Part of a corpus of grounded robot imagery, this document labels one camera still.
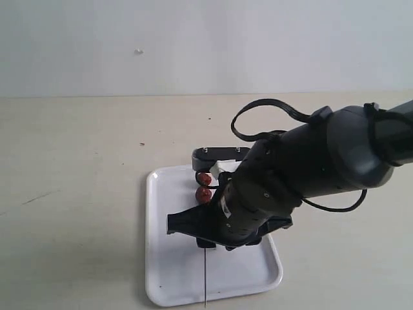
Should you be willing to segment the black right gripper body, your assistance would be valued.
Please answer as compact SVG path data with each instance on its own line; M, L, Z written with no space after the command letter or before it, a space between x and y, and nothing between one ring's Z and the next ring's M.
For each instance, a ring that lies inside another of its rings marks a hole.
M293 194L279 179L223 172L209 202L168 214L167 234L184 234L231 251L257 245L264 235L292 225Z

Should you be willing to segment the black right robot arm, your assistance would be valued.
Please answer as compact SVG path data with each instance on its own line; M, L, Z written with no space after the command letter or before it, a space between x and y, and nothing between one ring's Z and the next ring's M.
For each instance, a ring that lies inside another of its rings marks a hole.
M412 162L412 103L389 110L375 103L310 115L278 99L259 99L247 110L273 106L300 126L238 134L252 147L204 147L192 154L196 174L217 180L210 201L166 218L168 234L194 237L200 248L231 251L257 245L292 225L292 212L314 197L359 191L362 203L394 169Z

